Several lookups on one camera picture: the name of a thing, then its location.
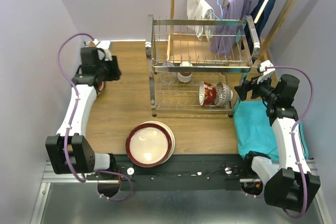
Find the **orange bowl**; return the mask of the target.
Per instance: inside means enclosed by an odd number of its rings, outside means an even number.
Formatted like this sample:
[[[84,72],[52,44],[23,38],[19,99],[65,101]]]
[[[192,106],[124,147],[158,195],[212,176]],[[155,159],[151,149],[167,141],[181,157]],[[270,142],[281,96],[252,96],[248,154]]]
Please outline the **orange bowl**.
[[[106,87],[106,82],[103,81],[98,87],[97,96],[100,96],[102,94],[102,92],[105,90],[105,87]]]

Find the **patterned small bowl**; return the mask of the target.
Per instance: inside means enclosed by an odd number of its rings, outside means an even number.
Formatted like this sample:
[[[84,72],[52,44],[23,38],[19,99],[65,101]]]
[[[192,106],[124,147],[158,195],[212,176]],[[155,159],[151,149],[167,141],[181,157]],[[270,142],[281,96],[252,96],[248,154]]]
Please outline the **patterned small bowl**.
[[[214,104],[217,107],[223,107],[228,104],[232,100],[232,98],[233,91],[231,90],[231,88],[228,85],[219,82],[216,85],[216,98]]]

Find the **clear plastic cup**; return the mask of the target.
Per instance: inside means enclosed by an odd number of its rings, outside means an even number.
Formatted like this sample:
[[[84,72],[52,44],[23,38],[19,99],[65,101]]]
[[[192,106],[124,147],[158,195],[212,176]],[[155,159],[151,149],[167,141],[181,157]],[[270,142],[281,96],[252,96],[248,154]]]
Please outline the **clear plastic cup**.
[[[172,62],[167,61],[162,66],[174,67],[174,64]],[[162,83],[165,84],[173,83],[176,80],[176,72],[162,72],[160,73],[160,79]]]

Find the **metal two-tier dish rack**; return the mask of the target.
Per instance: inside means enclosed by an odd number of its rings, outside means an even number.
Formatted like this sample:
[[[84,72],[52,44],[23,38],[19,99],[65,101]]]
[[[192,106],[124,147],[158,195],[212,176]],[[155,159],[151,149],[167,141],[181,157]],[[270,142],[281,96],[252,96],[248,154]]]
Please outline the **metal two-tier dish rack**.
[[[238,26],[239,34],[229,55],[213,54],[210,51],[211,40],[207,41],[203,35],[199,40],[194,31],[188,29],[188,25],[229,25]],[[166,59],[167,39],[170,28],[174,26],[174,32],[186,36],[178,40],[174,36],[173,59]],[[254,44],[253,53],[250,54],[244,28],[248,26]],[[223,107],[211,105],[200,106],[199,84],[204,81],[216,85],[222,82],[230,88],[229,74],[247,76],[253,63],[258,58],[260,42],[256,32],[254,20],[251,16],[245,16],[242,20],[187,20],[187,19],[155,19],[148,15],[146,19],[145,57],[149,76],[150,106],[153,117],[159,110],[186,110],[217,112],[224,111],[233,114],[235,104],[238,101],[236,92],[233,92],[232,100]],[[162,66],[165,62],[172,62],[174,67]],[[192,67],[180,67],[182,61],[192,63]],[[160,79],[162,72],[176,72],[176,80],[165,84]],[[182,83],[177,78],[178,72],[191,72],[192,79]]]

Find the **steel cup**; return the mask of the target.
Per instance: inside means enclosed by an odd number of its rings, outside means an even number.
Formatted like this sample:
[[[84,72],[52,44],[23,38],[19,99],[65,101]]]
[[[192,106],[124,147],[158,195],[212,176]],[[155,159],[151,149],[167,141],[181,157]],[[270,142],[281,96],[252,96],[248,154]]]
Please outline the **steel cup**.
[[[192,67],[192,63],[188,62],[188,61],[182,61],[180,63],[180,67]],[[182,83],[187,83],[189,81],[191,81],[192,79],[192,73],[191,72],[178,72],[177,73],[177,78],[180,82]]]

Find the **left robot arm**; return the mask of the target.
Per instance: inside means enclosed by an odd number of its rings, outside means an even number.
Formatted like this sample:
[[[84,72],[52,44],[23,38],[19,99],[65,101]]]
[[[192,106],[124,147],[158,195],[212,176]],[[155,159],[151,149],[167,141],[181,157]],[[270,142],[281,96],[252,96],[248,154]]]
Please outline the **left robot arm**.
[[[72,174],[84,183],[85,175],[98,170],[104,179],[116,175],[111,154],[95,153],[86,139],[89,114],[107,82],[118,81],[121,71],[109,49],[85,47],[80,50],[81,64],[70,78],[71,97],[66,115],[45,147],[55,174]]]

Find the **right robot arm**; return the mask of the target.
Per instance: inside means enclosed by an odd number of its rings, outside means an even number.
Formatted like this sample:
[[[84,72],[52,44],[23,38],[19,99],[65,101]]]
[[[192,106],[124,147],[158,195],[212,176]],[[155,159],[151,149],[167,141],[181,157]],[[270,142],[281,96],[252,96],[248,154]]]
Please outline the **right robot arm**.
[[[306,213],[321,182],[307,165],[297,110],[292,105],[299,79],[283,74],[272,87],[265,75],[242,77],[233,118],[242,173],[258,177],[266,204],[292,218]]]

